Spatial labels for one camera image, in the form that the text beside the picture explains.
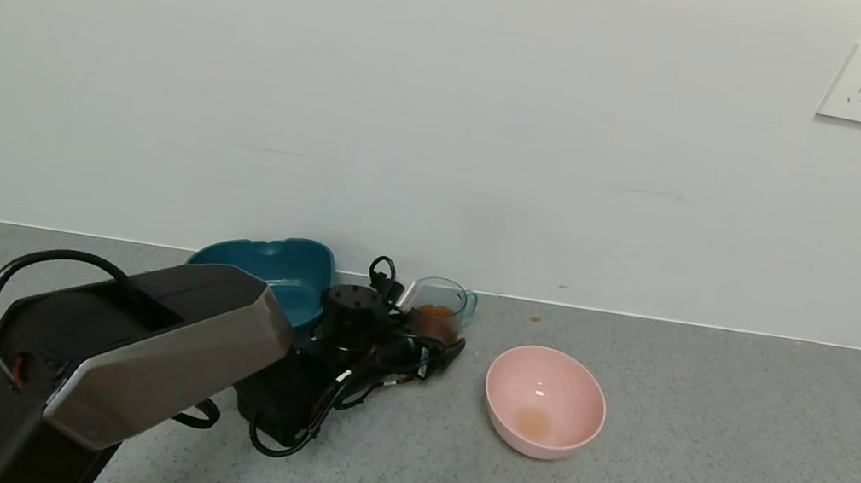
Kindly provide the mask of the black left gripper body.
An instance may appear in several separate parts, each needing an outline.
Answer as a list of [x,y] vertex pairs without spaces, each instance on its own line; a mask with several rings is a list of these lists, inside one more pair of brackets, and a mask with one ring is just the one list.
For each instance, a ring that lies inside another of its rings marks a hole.
[[394,335],[378,347],[375,366],[390,374],[416,375],[439,356],[441,341]]

